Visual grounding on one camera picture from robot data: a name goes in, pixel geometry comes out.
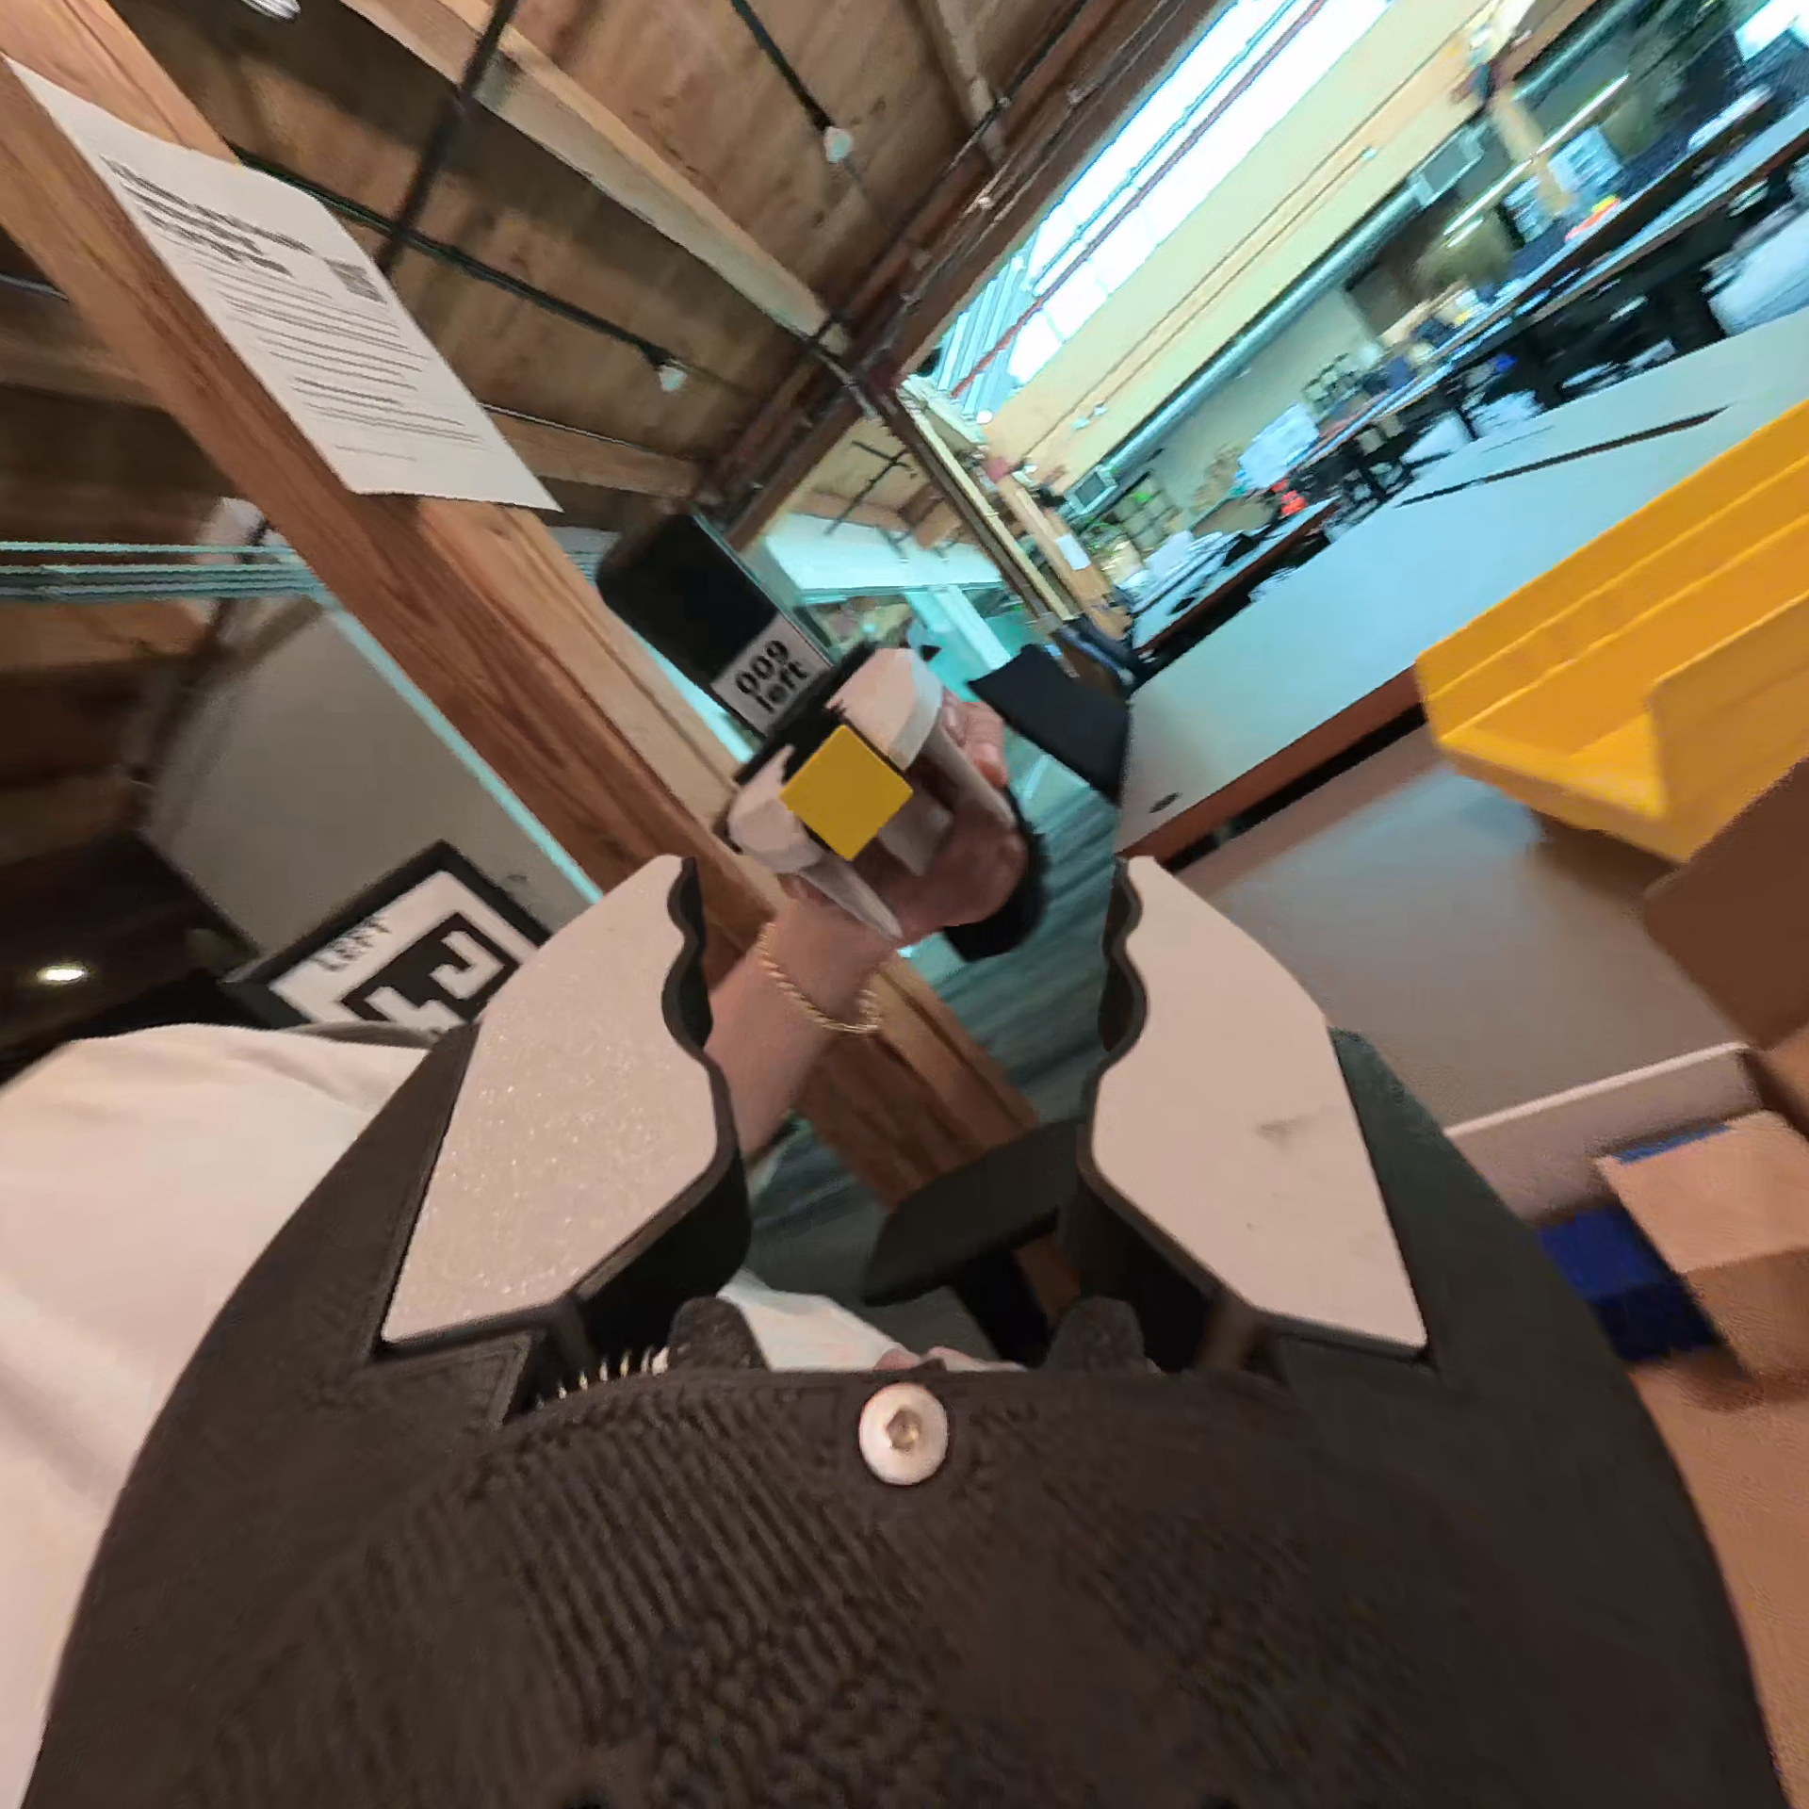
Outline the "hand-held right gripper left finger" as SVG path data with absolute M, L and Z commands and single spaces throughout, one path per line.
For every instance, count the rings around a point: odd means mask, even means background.
M 556 934 L 484 1008 L 382 1339 L 533 1330 L 663 1336 L 733 1278 L 749 1200 L 707 1053 L 703 890 L 660 856 Z

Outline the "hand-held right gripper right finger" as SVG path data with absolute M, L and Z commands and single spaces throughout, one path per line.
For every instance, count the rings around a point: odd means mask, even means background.
M 1127 1023 L 1093 1089 L 1088 1186 L 1256 1322 L 1420 1358 L 1425 1319 L 1324 1012 L 1156 859 L 1116 884 L 1106 953 Z

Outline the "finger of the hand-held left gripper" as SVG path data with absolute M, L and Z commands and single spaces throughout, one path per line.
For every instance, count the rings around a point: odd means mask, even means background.
M 905 943 L 891 904 L 856 871 L 856 861 L 887 831 L 882 817 L 856 856 L 833 851 L 776 788 L 735 788 L 719 818 L 722 840 L 776 880 L 800 880 L 828 902 L 890 943 Z
M 929 874 L 962 809 L 1015 826 L 1008 790 L 949 732 L 948 702 L 942 678 L 905 649 L 872 654 L 830 700 L 835 728 L 854 727 L 912 783 L 913 803 L 877 842 L 912 874 Z

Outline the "yellow cube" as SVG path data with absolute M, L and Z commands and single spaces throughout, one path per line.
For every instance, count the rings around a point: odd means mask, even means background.
M 809 839 L 854 864 L 913 803 L 913 786 L 843 724 L 780 783 L 777 798 Z

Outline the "white cardboard mailer box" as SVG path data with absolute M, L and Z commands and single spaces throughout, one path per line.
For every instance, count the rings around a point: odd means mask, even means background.
M 1644 929 L 1733 1039 L 1450 1130 L 1530 1224 L 1599 1200 L 1597 1162 L 1628 1145 L 1758 1109 L 1804 1136 L 1804 760 L 1655 886 Z

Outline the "yellow plastic bin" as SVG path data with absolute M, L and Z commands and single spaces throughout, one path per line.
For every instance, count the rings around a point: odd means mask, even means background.
M 1450 766 L 1686 864 L 1807 752 L 1807 405 L 1425 649 Z

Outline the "person's left forearm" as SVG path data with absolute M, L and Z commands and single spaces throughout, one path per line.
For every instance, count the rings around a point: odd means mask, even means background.
M 739 1152 L 747 1159 L 780 1136 L 826 1051 L 878 1030 L 874 980 L 863 1015 L 841 1023 L 766 970 L 763 936 L 770 924 L 709 995 L 713 1028 L 707 1049 L 728 1086 Z

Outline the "person's left hand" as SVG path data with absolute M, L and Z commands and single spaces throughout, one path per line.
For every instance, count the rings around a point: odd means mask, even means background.
M 865 1011 L 874 976 L 905 948 L 991 918 L 1029 868 L 1017 820 L 1008 829 L 966 806 L 929 874 L 912 874 L 872 845 L 856 871 L 891 904 L 905 942 L 887 942 L 828 902 L 800 880 L 784 884 L 786 904 L 763 936 L 761 964 L 809 1007 L 850 1023 Z

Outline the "black white marker sign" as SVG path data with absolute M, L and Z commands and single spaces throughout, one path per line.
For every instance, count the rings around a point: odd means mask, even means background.
M 475 1025 L 551 931 L 448 842 L 351 897 L 222 992 L 279 1030 Z

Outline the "white shirt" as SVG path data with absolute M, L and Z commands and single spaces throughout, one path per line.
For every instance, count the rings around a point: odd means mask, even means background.
M 426 1042 L 170 1025 L 2 1094 L 2 1804 L 144 1437 L 216 1315 Z

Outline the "white paper notice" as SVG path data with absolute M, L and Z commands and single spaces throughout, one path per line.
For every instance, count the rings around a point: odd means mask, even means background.
M 317 198 L 163 143 L 20 61 L 6 67 L 341 486 L 359 495 L 556 508 Z

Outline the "wooden post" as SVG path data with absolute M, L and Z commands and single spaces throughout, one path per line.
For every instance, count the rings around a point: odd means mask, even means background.
M 341 486 L 9 61 L 237 168 L 224 141 L 110 6 L 4 6 L 6 233 L 581 873 L 609 890 L 656 854 L 695 859 L 722 980 L 783 898 L 709 827 L 730 766 L 685 699 L 537 516 Z M 877 999 L 878 1033 L 839 1039 L 801 1114 L 895 1206 L 1037 1114 L 906 964 Z

